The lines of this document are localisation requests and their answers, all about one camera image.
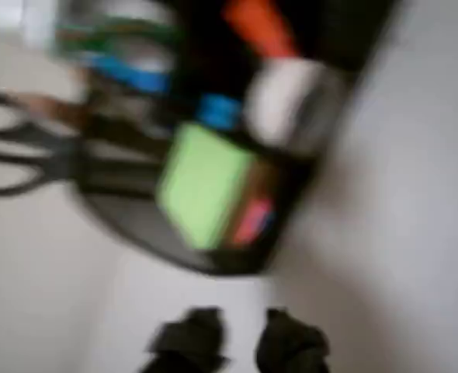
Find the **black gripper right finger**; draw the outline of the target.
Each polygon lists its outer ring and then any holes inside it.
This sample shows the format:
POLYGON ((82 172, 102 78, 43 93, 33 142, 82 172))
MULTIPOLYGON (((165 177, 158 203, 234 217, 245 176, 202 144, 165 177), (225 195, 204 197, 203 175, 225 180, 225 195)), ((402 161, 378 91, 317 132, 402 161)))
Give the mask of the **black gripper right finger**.
POLYGON ((260 372, 329 372, 328 338, 316 326, 292 317, 287 310, 269 308, 255 349, 260 372))

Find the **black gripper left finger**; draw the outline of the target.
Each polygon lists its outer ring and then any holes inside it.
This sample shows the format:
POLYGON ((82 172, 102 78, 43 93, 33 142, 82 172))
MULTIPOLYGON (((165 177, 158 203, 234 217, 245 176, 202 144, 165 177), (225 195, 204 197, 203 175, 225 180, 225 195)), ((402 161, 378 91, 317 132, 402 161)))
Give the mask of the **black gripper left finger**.
POLYGON ((217 372, 222 354, 224 320, 218 307, 190 308, 174 322, 161 325, 147 351, 142 372, 217 372))

